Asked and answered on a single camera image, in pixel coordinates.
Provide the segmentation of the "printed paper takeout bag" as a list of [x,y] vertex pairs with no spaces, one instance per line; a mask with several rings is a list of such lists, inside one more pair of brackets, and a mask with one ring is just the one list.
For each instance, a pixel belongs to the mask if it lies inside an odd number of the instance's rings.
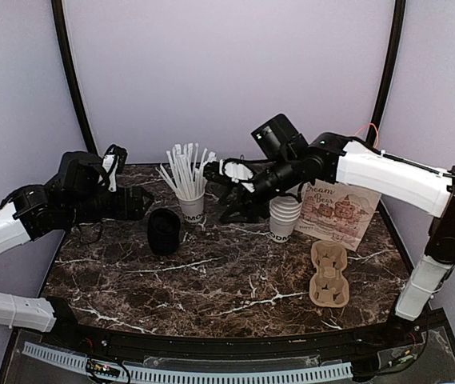
[[315,178],[302,187],[301,213],[294,229],[317,239],[356,250],[381,195],[359,186]]

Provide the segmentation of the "stack of black cup lids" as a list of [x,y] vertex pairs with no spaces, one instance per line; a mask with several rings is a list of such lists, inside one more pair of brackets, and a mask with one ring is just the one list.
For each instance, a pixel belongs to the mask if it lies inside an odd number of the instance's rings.
[[147,240],[154,254],[173,254],[180,245],[181,220],[172,211],[159,208],[151,212],[147,227]]

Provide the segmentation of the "stack of white paper cups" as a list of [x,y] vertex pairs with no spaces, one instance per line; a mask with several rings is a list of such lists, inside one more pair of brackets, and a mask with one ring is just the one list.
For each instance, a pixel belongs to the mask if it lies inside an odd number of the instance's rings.
[[287,242],[301,214],[302,203],[296,198],[277,197],[269,203],[270,237],[278,243]]

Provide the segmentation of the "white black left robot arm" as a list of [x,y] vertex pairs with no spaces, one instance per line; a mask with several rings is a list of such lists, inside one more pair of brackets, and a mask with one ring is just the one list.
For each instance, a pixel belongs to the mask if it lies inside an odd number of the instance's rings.
[[[139,221],[154,202],[141,186],[120,187],[126,149],[111,145],[103,156],[85,151],[62,155],[58,172],[45,184],[22,186],[0,203],[0,254],[34,242],[54,230],[104,219]],[[0,293],[0,325],[20,327],[53,336],[67,349],[84,342],[84,332],[54,299]]]

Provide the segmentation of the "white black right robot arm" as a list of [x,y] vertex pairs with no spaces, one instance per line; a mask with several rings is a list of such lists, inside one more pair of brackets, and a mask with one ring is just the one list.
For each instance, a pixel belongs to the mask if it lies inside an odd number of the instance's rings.
[[228,216],[256,215],[258,207],[272,198],[317,180],[378,192],[432,216],[423,256],[397,298],[396,317],[379,330],[385,346],[398,346],[409,336],[408,321],[419,317],[455,266],[455,167],[431,168],[377,150],[360,138],[334,133],[321,134],[313,142],[301,134],[279,138],[266,130],[253,137],[273,162],[271,167],[253,176],[240,159],[213,161],[204,167],[207,180],[238,188]]

